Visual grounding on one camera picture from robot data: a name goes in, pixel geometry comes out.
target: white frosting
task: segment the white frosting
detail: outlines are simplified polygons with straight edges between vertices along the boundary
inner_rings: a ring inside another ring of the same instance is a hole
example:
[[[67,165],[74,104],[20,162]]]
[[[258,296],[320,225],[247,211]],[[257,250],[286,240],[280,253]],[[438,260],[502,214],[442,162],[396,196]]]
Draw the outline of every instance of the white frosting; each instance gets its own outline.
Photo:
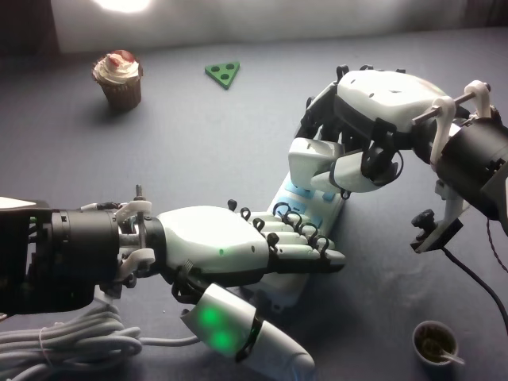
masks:
[[[123,85],[137,78],[139,66],[138,62],[124,60],[119,54],[108,54],[95,65],[94,76],[100,82]]]

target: robotic hand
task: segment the robotic hand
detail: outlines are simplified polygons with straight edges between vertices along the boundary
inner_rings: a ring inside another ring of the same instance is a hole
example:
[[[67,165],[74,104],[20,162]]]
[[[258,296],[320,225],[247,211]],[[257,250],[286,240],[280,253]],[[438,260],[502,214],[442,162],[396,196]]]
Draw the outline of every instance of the robotic hand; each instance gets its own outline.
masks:
[[[140,187],[129,203],[80,210],[0,198],[0,309],[76,310],[161,274],[176,300],[195,305],[182,320],[205,344],[274,379],[313,379],[305,349],[223,287],[256,283],[270,272],[339,271],[345,257],[287,204],[273,213],[235,213],[237,203],[228,204],[150,217]]]
[[[289,152],[291,181],[343,198],[375,191],[400,176],[400,151],[412,149],[437,173],[436,192],[446,200],[442,221],[434,222],[430,210],[413,220],[424,229],[411,244],[416,252],[443,247],[462,227],[458,217],[466,202],[500,221],[508,234],[508,129],[489,92],[488,84],[473,81],[451,99],[404,70],[339,66],[337,81],[307,101]],[[460,106],[467,100],[475,103],[475,114]]]

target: small white cup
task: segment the small white cup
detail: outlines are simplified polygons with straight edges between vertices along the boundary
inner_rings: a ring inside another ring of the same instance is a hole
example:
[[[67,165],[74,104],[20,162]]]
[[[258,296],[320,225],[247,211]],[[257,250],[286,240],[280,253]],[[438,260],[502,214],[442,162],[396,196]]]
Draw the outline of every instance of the small white cup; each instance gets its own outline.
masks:
[[[433,321],[433,320],[427,320],[423,321],[420,324],[416,326],[416,328],[413,331],[413,348],[420,360],[428,365],[433,365],[435,367],[442,367],[444,365],[448,365],[451,363],[450,360],[444,360],[440,362],[431,361],[427,358],[425,358],[421,354],[421,346],[422,342],[425,338],[434,339],[439,343],[439,337],[434,337],[434,335],[444,335],[447,340],[450,341],[452,344],[452,353],[455,356],[458,356],[459,354],[459,343],[456,340],[455,333],[450,329],[447,325],[441,323],[440,321]]]

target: white backdrop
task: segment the white backdrop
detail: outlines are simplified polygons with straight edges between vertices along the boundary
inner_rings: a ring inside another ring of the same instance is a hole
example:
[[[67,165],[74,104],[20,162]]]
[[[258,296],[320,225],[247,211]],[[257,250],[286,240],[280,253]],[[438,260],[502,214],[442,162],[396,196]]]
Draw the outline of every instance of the white backdrop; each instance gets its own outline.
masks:
[[[453,29],[468,11],[468,0],[122,0],[149,3],[123,13],[95,1],[52,0],[62,52]]]

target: cupcake wrapper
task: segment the cupcake wrapper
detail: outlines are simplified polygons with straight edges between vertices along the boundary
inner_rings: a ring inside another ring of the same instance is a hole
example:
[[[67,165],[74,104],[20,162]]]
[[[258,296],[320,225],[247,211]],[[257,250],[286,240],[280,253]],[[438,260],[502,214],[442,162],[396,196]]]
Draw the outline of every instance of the cupcake wrapper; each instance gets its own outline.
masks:
[[[99,61],[95,62],[93,67],[103,60],[102,57]],[[106,96],[110,107],[114,110],[127,111],[136,107],[141,102],[141,76],[143,75],[143,68],[141,64],[139,66],[139,75],[136,81],[126,83],[123,85],[111,85],[108,83],[102,83],[95,78],[94,69],[92,68],[92,78],[96,83],[101,85],[102,91]]]

